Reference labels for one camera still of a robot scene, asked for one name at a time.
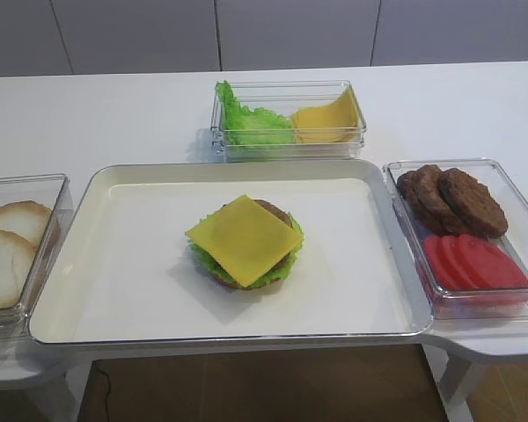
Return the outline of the green lettuce leaves in container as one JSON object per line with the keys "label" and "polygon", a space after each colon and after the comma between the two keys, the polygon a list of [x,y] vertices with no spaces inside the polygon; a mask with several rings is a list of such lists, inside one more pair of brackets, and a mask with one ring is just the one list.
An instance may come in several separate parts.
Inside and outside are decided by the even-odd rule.
{"label": "green lettuce leaves in container", "polygon": [[230,144],[290,144],[293,142],[290,120],[264,107],[251,109],[242,105],[227,81],[216,84],[216,93],[222,101],[224,121],[222,129],[228,132]]}

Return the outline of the clear lettuce and cheese container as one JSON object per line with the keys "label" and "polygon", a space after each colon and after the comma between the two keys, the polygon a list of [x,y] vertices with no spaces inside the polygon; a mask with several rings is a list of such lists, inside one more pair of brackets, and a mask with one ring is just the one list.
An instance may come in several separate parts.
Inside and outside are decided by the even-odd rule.
{"label": "clear lettuce and cheese container", "polygon": [[[351,82],[345,80],[273,83],[227,82],[231,85],[235,96],[243,106],[249,106],[251,109],[257,107],[267,108],[287,117],[291,124],[292,114],[296,113],[300,108],[327,105],[336,100],[348,87],[355,94]],[[216,93],[215,85],[210,125],[213,137],[212,148],[224,158],[224,161],[231,163],[283,159],[354,159],[359,157],[363,148],[364,134],[367,128],[357,97],[356,102],[361,123],[358,132],[348,142],[326,144],[297,143],[296,129],[292,125],[293,142],[290,144],[234,145],[229,142],[228,132],[222,129],[224,109],[222,101]]]}

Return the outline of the yellow cheese slices in container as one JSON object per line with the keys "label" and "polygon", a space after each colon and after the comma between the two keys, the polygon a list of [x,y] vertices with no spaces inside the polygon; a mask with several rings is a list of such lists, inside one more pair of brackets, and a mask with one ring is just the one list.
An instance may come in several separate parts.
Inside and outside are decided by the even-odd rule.
{"label": "yellow cheese slices in container", "polygon": [[348,142],[360,127],[356,96],[348,87],[327,105],[300,108],[291,116],[296,142],[326,144]]}

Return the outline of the brown patty on burger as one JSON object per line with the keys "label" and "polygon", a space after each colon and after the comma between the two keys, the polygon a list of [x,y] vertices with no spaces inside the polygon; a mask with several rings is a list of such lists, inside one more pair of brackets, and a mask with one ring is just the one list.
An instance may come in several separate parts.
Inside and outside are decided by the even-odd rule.
{"label": "brown patty on burger", "polygon": [[251,231],[260,227],[276,232],[282,230],[281,222],[293,228],[289,215],[279,207],[266,200],[254,200],[246,195],[241,195],[234,201],[223,205],[218,213],[224,222],[238,222],[242,229]]}

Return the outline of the bottom burger bun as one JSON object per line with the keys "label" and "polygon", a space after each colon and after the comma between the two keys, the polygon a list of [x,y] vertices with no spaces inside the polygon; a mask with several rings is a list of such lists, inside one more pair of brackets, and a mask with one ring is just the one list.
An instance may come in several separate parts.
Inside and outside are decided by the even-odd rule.
{"label": "bottom burger bun", "polygon": [[210,272],[210,276],[216,280],[221,285],[231,288],[231,289],[237,289],[237,290],[250,290],[249,287],[243,287],[239,285],[234,279],[232,279],[229,275],[223,275],[220,273]]}

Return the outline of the white serving tray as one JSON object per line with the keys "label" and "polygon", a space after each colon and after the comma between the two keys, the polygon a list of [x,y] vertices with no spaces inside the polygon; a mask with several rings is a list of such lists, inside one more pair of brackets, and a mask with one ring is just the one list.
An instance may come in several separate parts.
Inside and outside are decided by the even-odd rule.
{"label": "white serving tray", "polygon": [[[294,215],[290,276],[231,290],[186,233],[246,194]],[[33,339],[90,349],[396,342],[432,311],[380,169],[363,160],[117,165],[97,172],[30,317]]]}

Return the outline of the brown meat patty back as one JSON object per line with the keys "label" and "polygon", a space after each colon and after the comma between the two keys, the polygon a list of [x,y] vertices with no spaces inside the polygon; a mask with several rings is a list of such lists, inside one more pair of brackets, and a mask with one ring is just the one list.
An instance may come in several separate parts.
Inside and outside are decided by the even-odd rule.
{"label": "brown meat patty back", "polygon": [[439,236],[468,233],[469,228],[452,211],[439,191],[442,170],[435,164],[425,164],[418,170],[399,176],[397,187],[412,209],[416,219]]}

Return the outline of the brown meat patty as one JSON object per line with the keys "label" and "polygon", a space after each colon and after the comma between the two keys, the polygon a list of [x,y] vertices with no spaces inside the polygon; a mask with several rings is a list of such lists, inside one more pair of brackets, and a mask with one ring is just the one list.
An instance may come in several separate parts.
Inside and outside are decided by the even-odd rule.
{"label": "brown meat patty", "polygon": [[499,238],[509,228],[500,204],[486,185],[458,168],[443,171],[438,189],[444,201],[474,236]]}
{"label": "brown meat patty", "polygon": [[425,164],[418,170],[399,176],[397,187],[412,209],[416,219],[439,236],[468,233],[469,228],[452,211],[439,191],[442,170],[435,164]]}

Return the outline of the red tomato slice back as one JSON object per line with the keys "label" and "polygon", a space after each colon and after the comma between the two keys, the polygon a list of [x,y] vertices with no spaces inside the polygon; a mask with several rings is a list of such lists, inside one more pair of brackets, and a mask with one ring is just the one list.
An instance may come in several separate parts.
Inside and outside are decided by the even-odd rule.
{"label": "red tomato slice back", "polygon": [[450,264],[444,256],[441,238],[430,235],[424,239],[423,247],[439,284],[446,290],[459,290],[459,284],[452,276]]}

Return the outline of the red tomato slice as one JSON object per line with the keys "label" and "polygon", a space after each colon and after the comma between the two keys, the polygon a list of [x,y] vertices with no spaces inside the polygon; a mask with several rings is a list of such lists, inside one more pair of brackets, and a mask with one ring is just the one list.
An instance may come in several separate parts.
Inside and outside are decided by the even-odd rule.
{"label": "red tomato slice", "polygon": [[528,278],[514,260],[487,240],[468,234],[460,235],[456,255],[479,289],[528,288]]}
{"label": "red tomato slice", "polygon": [[452,276],[450,264],[444,256],[441,238],[430,235],[424,239],[423,247],[439,284],[446,290],[459,290],[459,284]]}
{"label": "red tomato slice", "polygon": [[443,236],[441,238],[440,246],[443,263],[458,289],[472,289],[473,283],[457,255],[457,241],[458,239],[455,236]]}

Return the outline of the red tomato slice middle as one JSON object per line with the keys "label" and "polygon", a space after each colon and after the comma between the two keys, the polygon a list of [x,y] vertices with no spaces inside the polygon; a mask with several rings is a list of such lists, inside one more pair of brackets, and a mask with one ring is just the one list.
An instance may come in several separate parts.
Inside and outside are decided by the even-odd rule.
{"label": "red tomato slice middle", "polygon": [[473,283],[457,255],[457,241],[458,239],[455,236],[443,236],[441,238],[440,246],[443,263],[458,289],[472,289]]}

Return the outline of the brown meat patty front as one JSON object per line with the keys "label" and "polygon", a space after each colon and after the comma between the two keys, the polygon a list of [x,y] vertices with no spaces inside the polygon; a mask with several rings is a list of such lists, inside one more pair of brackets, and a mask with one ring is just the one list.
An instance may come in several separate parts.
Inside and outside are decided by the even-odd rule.
{"label": "brown meat patty front", "polygon": [[509,228],[500,204],[486,185],[458,168],[443,171],[438,189],[444,201],[474,236],[499,238]]}

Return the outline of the bun half upper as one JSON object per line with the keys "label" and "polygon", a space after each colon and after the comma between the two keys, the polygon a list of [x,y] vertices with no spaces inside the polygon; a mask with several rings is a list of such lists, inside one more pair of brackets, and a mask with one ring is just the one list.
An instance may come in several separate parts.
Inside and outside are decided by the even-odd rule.
{"label": "bun half upper", "polygon": [[0,207],[0,230],[10,231],[37,248],[52,210],[32,200],[12,202]]}

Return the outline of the bun half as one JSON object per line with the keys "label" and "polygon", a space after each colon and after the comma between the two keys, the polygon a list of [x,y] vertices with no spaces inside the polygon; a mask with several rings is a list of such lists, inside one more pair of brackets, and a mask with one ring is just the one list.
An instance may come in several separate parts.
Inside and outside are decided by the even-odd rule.
{"label": "bun half", "polygon": [[37,248],[52,210],[32,200],[12,202],[0,207],[0,230],[10,231]]}
{"label": "bun half", "polygon": [[23,237],[0,230],[0,309],[14,306],[33,264],[35,248]]}

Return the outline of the clear bun container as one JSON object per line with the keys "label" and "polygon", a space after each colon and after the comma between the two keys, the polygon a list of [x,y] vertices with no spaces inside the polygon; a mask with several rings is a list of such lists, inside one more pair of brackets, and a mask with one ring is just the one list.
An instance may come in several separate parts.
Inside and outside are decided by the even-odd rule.
{"label": "clear bun container", "polygon": [[10,308],[0,309],[0,340],[25,334],[27,319],[55,262],[73,216],[69,184],[69,179],[63,174],[0,178],[0,207],[32,200],[52,210],[40,245],[34,247],[33,264],[18,302]]}

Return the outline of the red tomato slice front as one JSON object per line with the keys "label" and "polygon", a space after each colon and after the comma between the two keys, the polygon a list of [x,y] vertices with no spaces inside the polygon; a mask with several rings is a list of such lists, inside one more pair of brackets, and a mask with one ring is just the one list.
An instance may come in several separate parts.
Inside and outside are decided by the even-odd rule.
{"label": "red tomato slice front", "polygon": [[487,240],[468,234],[460,235],[456,255],[479,289],[528,288],[528,278],[514,260]]}

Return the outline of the bun half lower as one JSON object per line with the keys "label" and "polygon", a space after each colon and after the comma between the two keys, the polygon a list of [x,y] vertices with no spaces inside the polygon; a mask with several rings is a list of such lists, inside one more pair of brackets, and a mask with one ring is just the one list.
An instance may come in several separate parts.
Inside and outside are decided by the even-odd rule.
{"label": "bun half lower", "polygon": [[35,248],[23,237],[0,230],[0,309],[14,306],[33,264]]}

